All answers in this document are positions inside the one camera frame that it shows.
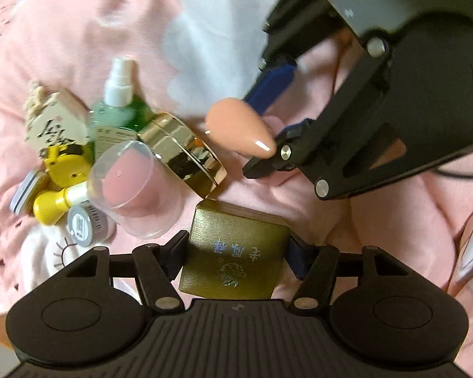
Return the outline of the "olive gold square box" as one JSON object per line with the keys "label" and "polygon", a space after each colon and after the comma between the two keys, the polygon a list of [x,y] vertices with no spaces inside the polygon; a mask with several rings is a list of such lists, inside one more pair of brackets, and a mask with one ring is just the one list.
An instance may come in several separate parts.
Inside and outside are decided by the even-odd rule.
{"label": "olive gold square box", "polygon": [[179,289],[211,300],[268,300],[290,227],[279,216],[205,199],[195,210]]}

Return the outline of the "yellow capped small bottle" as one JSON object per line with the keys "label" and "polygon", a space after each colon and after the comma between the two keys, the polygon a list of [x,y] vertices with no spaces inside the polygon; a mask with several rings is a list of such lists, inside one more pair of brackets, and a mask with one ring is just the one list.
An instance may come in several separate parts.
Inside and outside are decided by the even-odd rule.
{"label": "yellow capped small bottle", "polygon": [[72,207],[88,200],[87,182],[78,183],[60,191],[46,190],[36,196],[33,213],[41,224],[54,225]]}

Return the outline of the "round gold tin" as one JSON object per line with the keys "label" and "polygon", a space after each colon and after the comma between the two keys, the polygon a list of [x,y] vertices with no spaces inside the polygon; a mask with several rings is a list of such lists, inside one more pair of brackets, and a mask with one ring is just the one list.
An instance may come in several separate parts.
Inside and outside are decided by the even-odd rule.
{"label": "round gold tin", "polygon": [[215,152],[171,113],[156,113],[138,138],[201,198],[207,198],[227,175]]}

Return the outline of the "white red mint tin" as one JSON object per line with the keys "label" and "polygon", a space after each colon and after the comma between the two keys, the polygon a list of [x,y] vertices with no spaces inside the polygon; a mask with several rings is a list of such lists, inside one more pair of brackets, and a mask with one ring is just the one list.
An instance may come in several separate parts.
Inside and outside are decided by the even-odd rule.
{"label": "white red mint tin", "polygon": [[46,189],[48,182],[49,177],[45,171],[40,168],[30,170],[12,196],[9,210],[17,216],[30,214],[36,195]]}

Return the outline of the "small grey lid jar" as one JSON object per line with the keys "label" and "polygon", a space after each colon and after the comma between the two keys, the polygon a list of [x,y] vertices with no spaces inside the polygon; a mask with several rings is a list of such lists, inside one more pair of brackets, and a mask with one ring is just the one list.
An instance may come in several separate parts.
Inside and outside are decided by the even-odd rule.
{"label": "small grey lid jar", "polygon": [[66,225],[72,241],[83,248],[106,242],[116,230],[115,222],[88,201],[69,209]]}

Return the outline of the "green spray bottle white cap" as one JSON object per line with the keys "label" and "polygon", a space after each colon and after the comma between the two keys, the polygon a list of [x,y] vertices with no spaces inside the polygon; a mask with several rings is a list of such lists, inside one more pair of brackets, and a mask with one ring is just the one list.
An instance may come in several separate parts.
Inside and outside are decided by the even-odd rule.
{"label": "green spray bottle white cap", "polygon": [[137,132],[155,115],[135,93],[134,66],[134,60],[128,56],[115,57],[103,97],[90,110],[90,142],[95,160],[114,144],[135,140]]}

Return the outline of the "clear jar with pink cream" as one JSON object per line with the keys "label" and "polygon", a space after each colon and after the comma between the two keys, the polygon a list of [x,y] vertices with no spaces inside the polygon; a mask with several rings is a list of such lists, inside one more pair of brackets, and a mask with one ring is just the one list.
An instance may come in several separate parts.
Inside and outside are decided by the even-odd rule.
{"label": "clear jar with pink cream", "polygon": [[97,208],[141,239],[167,233],[184,206],[180,181],[137,140],[120,142],[96,160],[88,192]]}

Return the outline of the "pink pump lotion bottle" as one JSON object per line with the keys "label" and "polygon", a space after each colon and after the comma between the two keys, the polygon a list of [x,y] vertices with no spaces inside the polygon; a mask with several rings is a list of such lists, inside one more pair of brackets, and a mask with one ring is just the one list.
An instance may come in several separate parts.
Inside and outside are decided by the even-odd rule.
{"label": "pink pump lotion bottle", "polygon": [[215,102],[205,118],[206,134],[217,145],[265,160],[276,153],[275,137],[285,127],[279,117],[261,117],[247,102],[233,97]]}

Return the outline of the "pink patterned bed sheet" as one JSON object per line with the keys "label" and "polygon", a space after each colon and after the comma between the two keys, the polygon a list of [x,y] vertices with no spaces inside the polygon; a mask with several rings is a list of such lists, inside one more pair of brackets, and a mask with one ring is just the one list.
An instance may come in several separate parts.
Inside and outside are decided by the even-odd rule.
{"label": "pink patterned bed sheet", "polygon": [[[64,230],[9,209],[37,164],[24,142],[30,82],[102,98],[112,59],[137,62],[140,96],[197,134],[211,105],[253,83],[277,0],[0,0],[0,314],[61,269]],[[456,359],[473,376],[473,182],[432,173],[351,200],[321,201],[299,172],[260,181],[218,151],[216,197],[283,217],[306,242],[347,252],[377,245],[456,297],[470,330]]]}

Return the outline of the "yellow toy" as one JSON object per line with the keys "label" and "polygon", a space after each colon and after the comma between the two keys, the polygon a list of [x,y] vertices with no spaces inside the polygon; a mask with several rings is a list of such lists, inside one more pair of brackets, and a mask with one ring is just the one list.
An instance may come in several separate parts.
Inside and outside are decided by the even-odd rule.
{"label": "yellow toy", "polygon": [[88,146],[77,143],[45,148],[42,160],[48,176],[60,188],[86,182],[92,166]]}

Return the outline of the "beige printed paper box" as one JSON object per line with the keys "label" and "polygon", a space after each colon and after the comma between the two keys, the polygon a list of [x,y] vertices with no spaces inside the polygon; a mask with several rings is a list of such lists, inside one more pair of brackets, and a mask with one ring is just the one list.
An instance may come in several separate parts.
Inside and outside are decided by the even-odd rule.
{"label": "beige printed paper box", "polygon": [[32,80],[24,103],[25,142],[37,152],[54,145],[89,140],[89,110],[68,90],[47,90]]}

